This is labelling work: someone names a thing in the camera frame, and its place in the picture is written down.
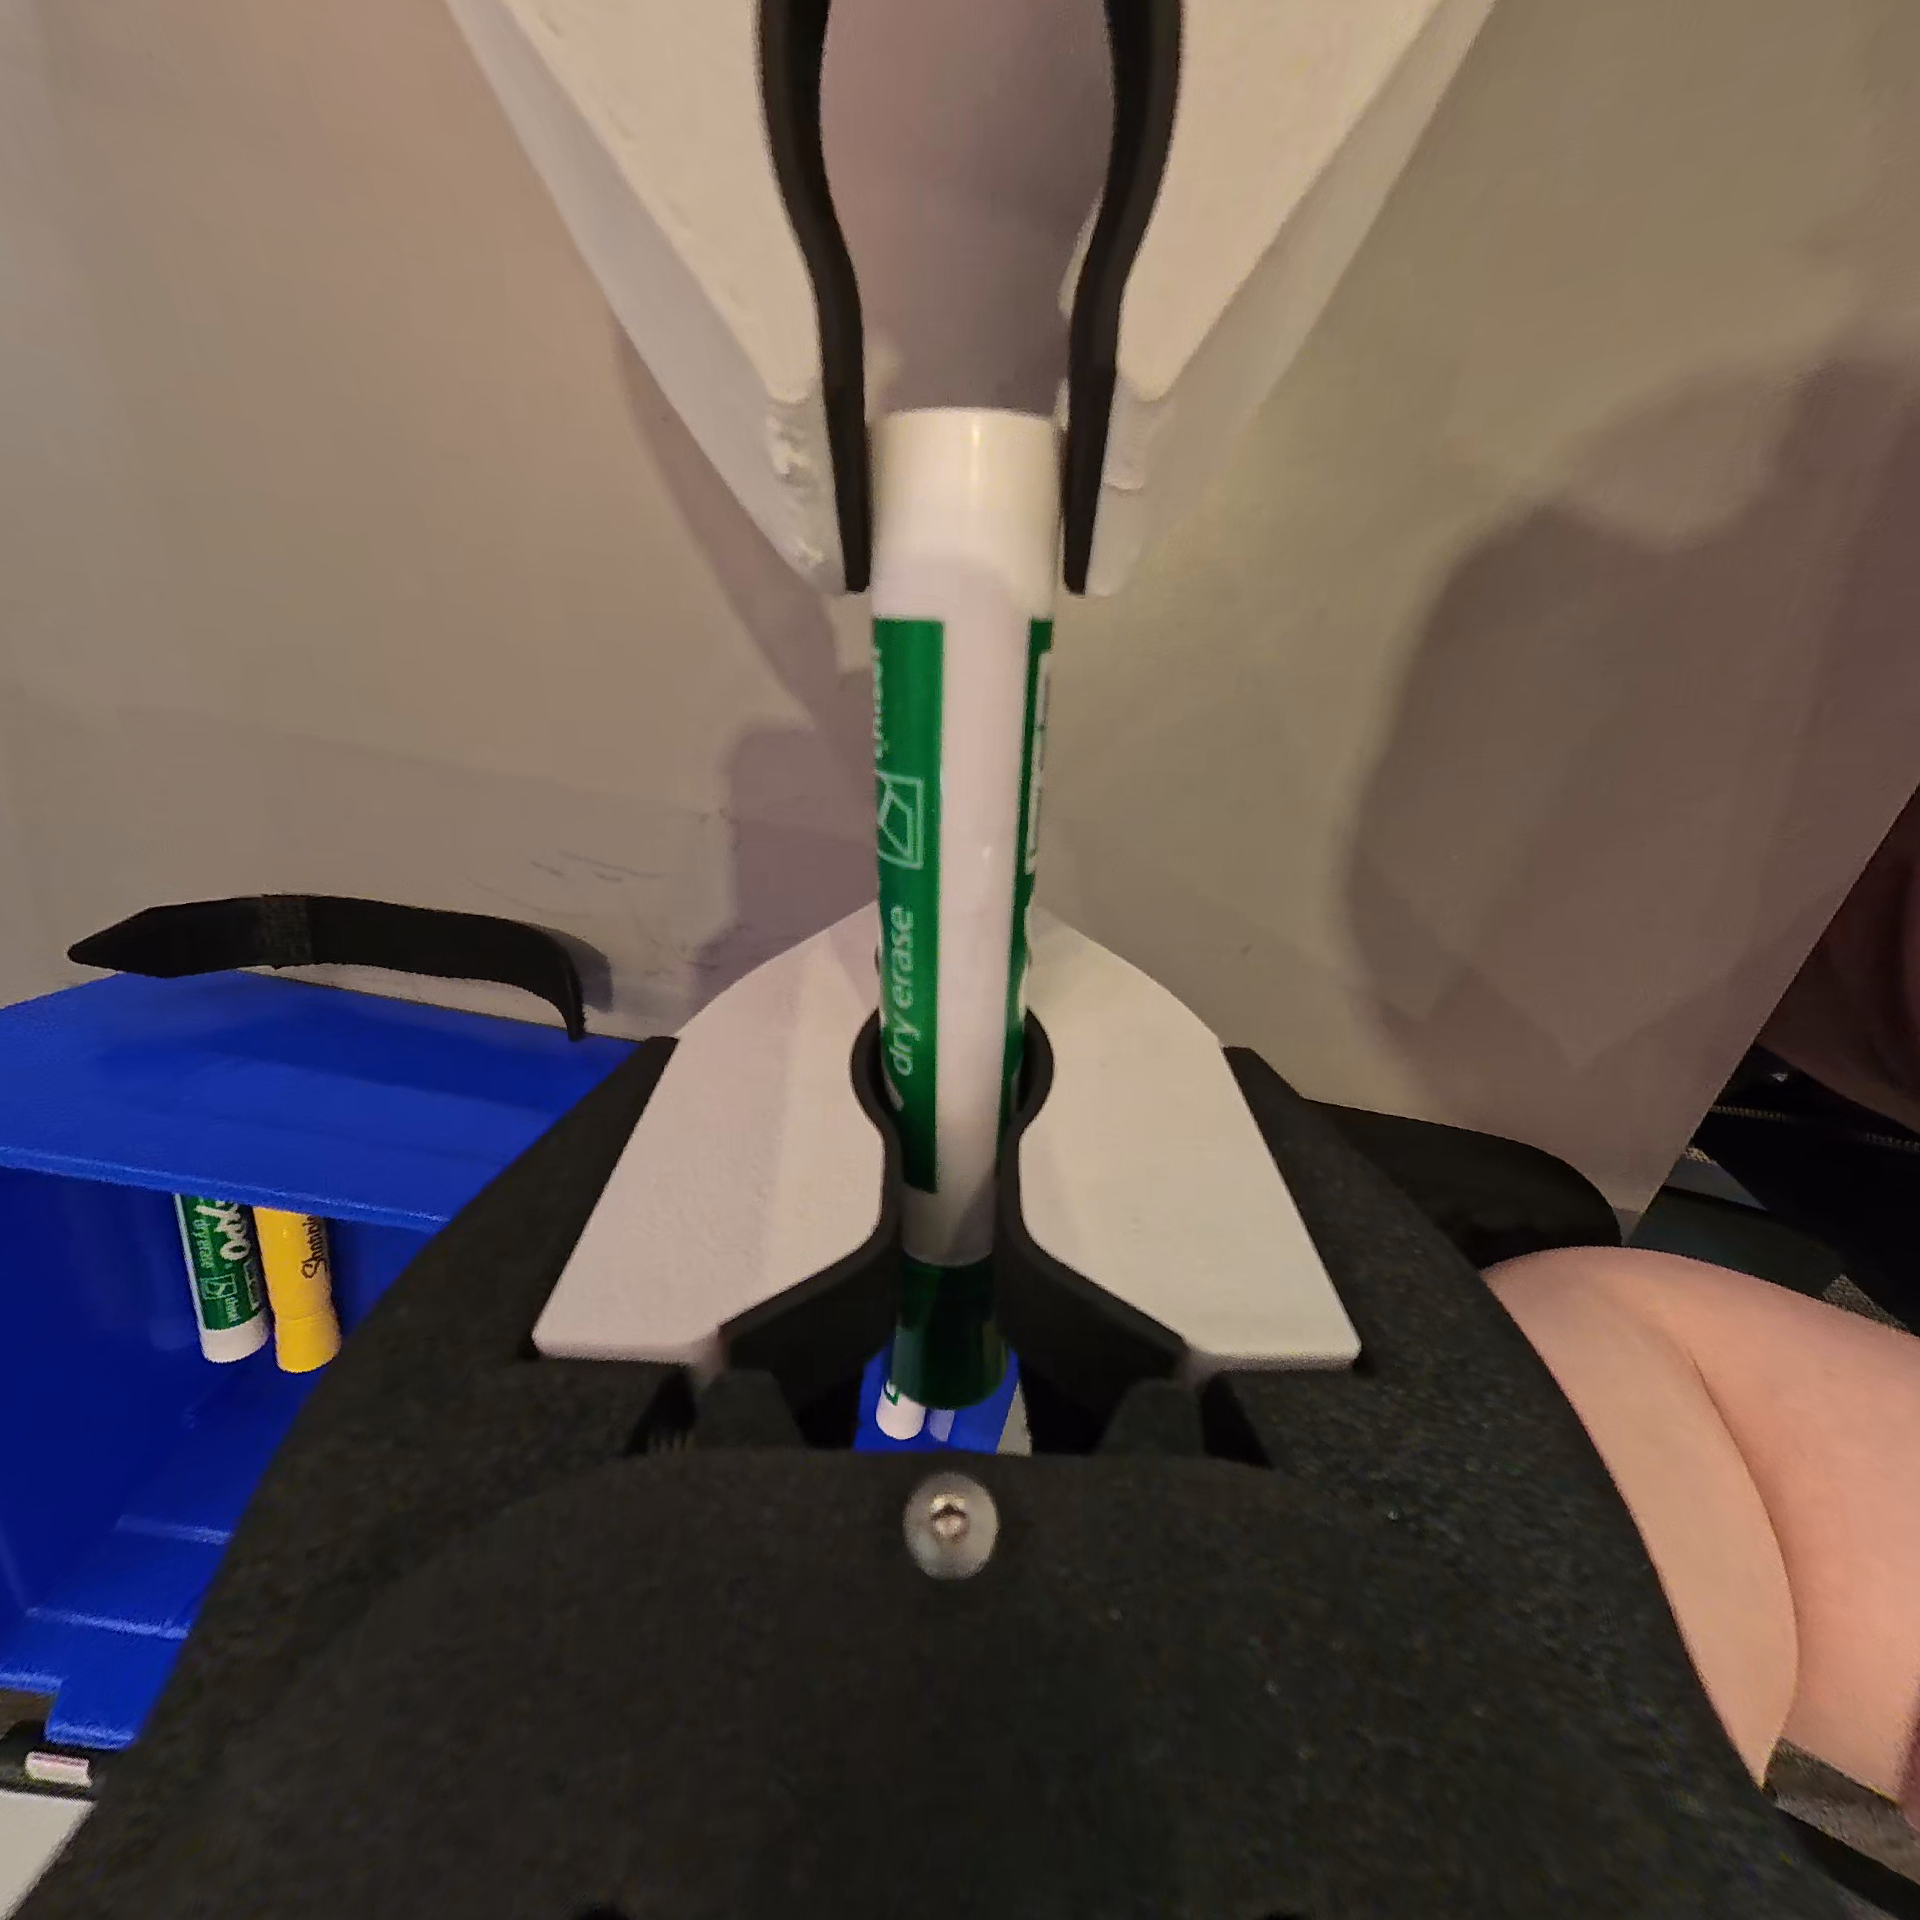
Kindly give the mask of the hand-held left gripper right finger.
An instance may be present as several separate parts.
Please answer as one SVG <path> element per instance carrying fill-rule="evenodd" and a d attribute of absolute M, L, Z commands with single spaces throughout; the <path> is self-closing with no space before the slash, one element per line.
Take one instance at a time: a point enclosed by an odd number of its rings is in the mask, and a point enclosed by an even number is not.
<path fill-rule="evenodd" d="M 1029 1447 L 1091 1452 L 1136 1386 L 1352 1371 L 1361 1335 L 1219 1036 L 1107 946 L 1032 954 L 994 1215 Z"/>

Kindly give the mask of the green dry erase marker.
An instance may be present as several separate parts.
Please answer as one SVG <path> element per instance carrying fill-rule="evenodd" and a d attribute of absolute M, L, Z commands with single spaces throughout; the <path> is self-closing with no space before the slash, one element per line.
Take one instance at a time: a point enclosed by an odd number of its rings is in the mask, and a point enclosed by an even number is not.
<path fill-rule="evenodd" d="M 931 1409 L 907 1394 L 894 1378 L 888 1350 L 872 1365 L 872 1380 L 863 1386 L 863 1394 L 857 1431 L 863 1444 L 881 1452 L 949 1452 L 953 1447 L 957 1409 Z"/>
<path fill-rule="evenodd" d="M 1024 1070 L 1058 438 L 1042 417 L 927 407 L 888 417 L 875 458 L 879 1027 L 904 1174 L 889 1386 L 949 1412 L 1007 1369 L 992 1257 Z"/>
<path fill-rule="evenodd" d="M 176 1190 L 175 1214 L 201 1356 L 230 1365 L 262 1353 L 273 1309 L 251 1206 Z"/>

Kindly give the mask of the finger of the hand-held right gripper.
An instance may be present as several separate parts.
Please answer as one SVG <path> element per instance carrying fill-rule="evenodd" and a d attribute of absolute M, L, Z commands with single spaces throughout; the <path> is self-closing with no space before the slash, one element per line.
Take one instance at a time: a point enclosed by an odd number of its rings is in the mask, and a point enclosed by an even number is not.
<path fill-rule="evenodd" d="M 1111 157 L 1063 286 L 1063 583 L 1117 595 L 1305 347 L 1491 3 L 1105 4 Z"/>
<path fill-rule="evenodd" d="M 453 3 L 571 244 L 813 587 L 874 566 L 870 356 L 825 169 L 827 3 Z"/>

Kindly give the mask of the blue plastic bin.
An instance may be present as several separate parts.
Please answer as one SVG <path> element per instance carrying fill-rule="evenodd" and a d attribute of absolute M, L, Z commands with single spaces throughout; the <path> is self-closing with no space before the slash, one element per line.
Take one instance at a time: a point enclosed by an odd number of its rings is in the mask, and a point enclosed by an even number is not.
<path fill-rule="evenodd" d="M 6 1727 L 94 1757 L 153 1714 L 273 1459 L 243 1631 L 302 1667 L 403 1572 L 690 1421 L 674 1366 L 536 1322 L 667 1043 L 256 974 L 6 1007 Z M 201 1350 L 176 1195 L 327 1223 L 350 1347 Z"/>

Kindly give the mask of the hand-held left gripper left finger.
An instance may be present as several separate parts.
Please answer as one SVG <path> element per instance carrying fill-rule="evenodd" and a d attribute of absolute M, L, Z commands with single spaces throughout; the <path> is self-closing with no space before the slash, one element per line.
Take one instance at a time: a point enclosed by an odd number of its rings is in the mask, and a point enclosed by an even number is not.
<path fill-rule="evenodd" d="M 816 1450 L 857 1444 L 904 1292 L 879 945 L 863 905 L 683 1023 L 536 1322 L 541 1357 L 647 1362 L 696 1394 L 766 1375 Z"/>

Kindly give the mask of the yellow marker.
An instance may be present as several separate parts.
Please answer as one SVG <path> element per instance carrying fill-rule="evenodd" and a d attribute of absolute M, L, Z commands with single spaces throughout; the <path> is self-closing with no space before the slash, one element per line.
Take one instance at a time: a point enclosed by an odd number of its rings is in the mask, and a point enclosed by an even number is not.
<path fill-rule="evenodd" d="M 322 1215 L 279 1206 L 255 1206 L 251 1215 L 278 1365 L 289 1375 L 312 1375 L 334 1362 L 346 1342 L 329 1226 Z"/>

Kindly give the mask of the person's left forearm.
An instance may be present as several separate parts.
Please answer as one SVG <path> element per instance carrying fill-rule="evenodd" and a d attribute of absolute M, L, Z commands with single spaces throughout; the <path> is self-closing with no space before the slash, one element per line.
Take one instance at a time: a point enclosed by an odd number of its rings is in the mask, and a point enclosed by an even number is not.
<path fill-rule="evenodd" d="M 1917 1332 L 1635 1247 L 1483 1279 L 1611 1474 L 1753 1778 L 1793 1745 L 1917 1821 Z"/>

